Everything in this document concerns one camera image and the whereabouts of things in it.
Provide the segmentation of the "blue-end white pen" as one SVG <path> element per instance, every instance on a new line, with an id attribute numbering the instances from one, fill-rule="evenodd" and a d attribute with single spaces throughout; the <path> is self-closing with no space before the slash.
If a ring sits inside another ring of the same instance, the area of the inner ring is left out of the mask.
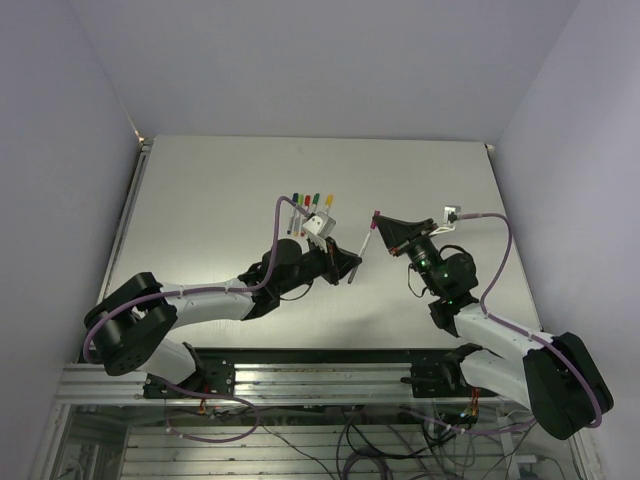
<path id="1" fill-rule="evenodd" d="M 294 203 L 294 205 L 296 206 L 298 204 L 298 202 L 294 202 L 293 201 L 293 195 L 291 197 L 291 201 Z M 291 214 L 289 216 L 289 220 L 288 220 L 288 224 L 287 224 L 287 228 L 286 228 L 286 234 L 287 235 L 292 235 L 293 234 L 293 230 L 294 230 L 294 223 L 296 220 L 296 216 L 297 216 L 297 208 L 296 207 L 292 207 L 292 211 Z"/>

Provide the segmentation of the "magenta pen cap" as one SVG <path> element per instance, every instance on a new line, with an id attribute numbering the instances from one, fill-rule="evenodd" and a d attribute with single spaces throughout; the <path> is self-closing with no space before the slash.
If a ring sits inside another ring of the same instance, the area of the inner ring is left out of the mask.
<path id="1" fill-rule="evenodd" d="M 370 230 L 375 230 L 377 227 L 377 219 L 380 215 L 380 211 L 379 210 L 375 210 L 373 215 L 372 215 L 372 219 L 371 219 L 371 223 L 370 223 Z"/>

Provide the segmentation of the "green-end white pen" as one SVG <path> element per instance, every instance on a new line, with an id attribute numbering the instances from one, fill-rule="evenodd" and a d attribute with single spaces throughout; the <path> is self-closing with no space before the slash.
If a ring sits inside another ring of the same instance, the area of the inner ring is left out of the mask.
<path id="1" fill-rule="evenodd" d="M 315 193 L 313 196 L 311 208 L 310 208 L 310 212 L 312 214 L 314 214 L 317 211 L 319 200 L 320 200 L 320 193 Z"/>

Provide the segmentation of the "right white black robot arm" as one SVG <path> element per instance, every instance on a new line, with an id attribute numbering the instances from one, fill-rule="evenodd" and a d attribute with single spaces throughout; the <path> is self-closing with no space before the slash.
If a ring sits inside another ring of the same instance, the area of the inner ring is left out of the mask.
<path id="1" fill-rule="evenodd" d="M 443 225 L 432 219 L 372 218 L 389 254 L 406 256 L 433 297 L 429 312 L 434 324 L 464 342 L 445 360 L 442 387 L 455 396 L 475 387 L 511 399 L 556 439 L 599 427 L 614 399 L 583 340 L 492 313 L 487 297 L 472 293 L 479 284 L 473 256 L 459 245 L 434 245 L 434 237 L 467 218 L 455 207 L 446 208 Z"/>

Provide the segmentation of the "magenta-end white pen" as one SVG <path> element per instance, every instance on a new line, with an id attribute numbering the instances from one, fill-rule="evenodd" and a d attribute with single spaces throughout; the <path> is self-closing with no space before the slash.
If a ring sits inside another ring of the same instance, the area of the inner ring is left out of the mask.
<path id="1" fill-rule="evenodd" d="M 369 241 L 371 239 L 371 236 L 372 236 L 374 230 L 375 230 L 375 225 L 372 223 L 370 225 L 369 231 L 367 232 L 367 234 L 366 234 L 366 236 L 364 238 L 363 244 L 362 244 L 362 246 L 361 246 L 361 248 L 359 250 L 359 253 L 358 253 L 359 263 L 351 270 L 351 272 L 349 274 L 349 277 L 347 279 L 347 284 L 349 284 L 349 285 L 353 283 L 353 281 L 355 279 L 355 276 L 356 276 L 356 273 L 357 273 L 357 270 L 358 270 L 359 266 L 363 262 L 364 253 L 366 251 L 366 248 L 367 248 L 367 246 L 369 244 Z"/>

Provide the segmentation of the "orange-end white pen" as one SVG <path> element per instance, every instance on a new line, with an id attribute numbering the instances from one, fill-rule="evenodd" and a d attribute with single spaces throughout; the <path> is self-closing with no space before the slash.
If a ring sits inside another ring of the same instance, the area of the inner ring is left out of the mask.
<path id="1" fill-rule="evenodd" d="M 304 206 L 301 206 L 299 204 L 297 204 L 299 207 L 297 208 L 297 216 L 296 216 L 296 220 L 294 223 L 294 230 L 293 230 L 293 236 L 297 237 L 299 235 L 299 228 L 300 228 L 300 220 L 301 220 L 301 208 L 303 209 Z"/>

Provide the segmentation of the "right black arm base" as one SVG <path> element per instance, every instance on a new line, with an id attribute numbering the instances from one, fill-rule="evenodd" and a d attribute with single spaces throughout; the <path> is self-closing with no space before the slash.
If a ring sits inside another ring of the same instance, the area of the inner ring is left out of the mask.
<path id="1" fill-rule="evenodd" d="M 463 379 L 460 365 L 481 350 L 475 344 L 454 349 L 410 350 L 409 373 L 401 377 L 400 382 L 411 387 L 415 399 L 471 397 L 473 387 Z"/>

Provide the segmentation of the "red-end white pen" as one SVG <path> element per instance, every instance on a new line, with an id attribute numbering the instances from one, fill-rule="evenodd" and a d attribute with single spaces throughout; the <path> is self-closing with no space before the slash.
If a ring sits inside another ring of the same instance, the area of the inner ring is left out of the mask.
<path id="1" fill-rule="evenodd" d="M 304 209 L 305 209 L 305 213 L 301 215 L 301 220 L 300 220 L 300 228 L 299 228 L 299 234 L 301 237 L 305 236 L 304 230 L 303 230 L 303 225 L 307 219 L 306 215 L 309 213 L 309 209 L 311 206 L 311 195 L 306 195 L 305 199 L 304 199 L 304 203 L 303 203 Z"/>

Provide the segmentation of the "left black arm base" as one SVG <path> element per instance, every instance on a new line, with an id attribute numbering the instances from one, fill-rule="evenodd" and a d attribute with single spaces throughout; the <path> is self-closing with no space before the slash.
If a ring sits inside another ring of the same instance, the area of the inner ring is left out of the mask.
<path id="1" fill-rule="evenodd" d="M 235 369 L 229 361 L 187 342 L 164 340 L 143 365 L 145 399 L 203 399 L 204 394 L 230 395 Z"/>

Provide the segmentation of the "yellow-end white pen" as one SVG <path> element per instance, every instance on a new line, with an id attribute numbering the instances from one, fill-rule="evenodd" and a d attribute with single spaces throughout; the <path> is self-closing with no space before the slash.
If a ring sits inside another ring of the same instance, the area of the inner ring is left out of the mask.
<path id="1" fill-rule="evenodd" d="M 327 195 L 326 201 L 325 201 L 325 208 L 324 208 L 324 213 L 326 215 L 329 215 L 332 203 L 333 203 L 333 199 L 334 199 L 334 195 L 333 194 L 329 194 Z"/>

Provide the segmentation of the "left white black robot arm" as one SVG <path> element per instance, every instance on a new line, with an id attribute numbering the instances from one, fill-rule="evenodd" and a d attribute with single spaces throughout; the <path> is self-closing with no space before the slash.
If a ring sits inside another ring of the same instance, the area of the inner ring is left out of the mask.
<path id="1" fill-rule="evenodd" d="M 192 397 L 211 383 L 196 349 L 169 339 L 170 332 L 202 322 L 263 317 L 281 305 L 285 294 L 317 279 L 338 285 L 361 262 L 333 239 L 324 248 L 309 244 L 306 249 L 281 239 L 226 282 L 178 286 L 142 272 L 85 316 L 84 352 L 95 352 L 94 362 L 110 376 L 140 370 L 168 382 L 178 395 Z"/>

